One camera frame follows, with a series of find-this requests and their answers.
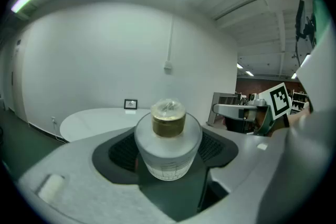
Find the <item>white table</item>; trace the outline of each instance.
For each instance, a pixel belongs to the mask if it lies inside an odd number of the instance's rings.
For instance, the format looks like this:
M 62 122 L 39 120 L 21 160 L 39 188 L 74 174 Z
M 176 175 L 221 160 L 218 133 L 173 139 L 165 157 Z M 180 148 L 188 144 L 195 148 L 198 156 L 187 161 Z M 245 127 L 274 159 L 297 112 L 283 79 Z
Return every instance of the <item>white table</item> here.
M 136 126 L 149 109 L 123 108 L 90 109 L 68 116 L 60 126 L 60 133 L 69 142 L 109 131 Z

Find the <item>black cable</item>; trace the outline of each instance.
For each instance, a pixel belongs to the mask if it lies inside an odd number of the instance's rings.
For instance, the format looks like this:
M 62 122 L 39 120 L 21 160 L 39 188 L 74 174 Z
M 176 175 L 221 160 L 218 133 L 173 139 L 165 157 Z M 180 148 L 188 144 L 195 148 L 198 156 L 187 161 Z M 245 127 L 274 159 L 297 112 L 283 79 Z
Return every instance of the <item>black cable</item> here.
M 299 60 L 299 55 L 298 55 L 298 40 L 295 42 L 295 53 L 296 53 L 296 59 L 298 59 L 299 67 L 301 66 L 300 60 Z

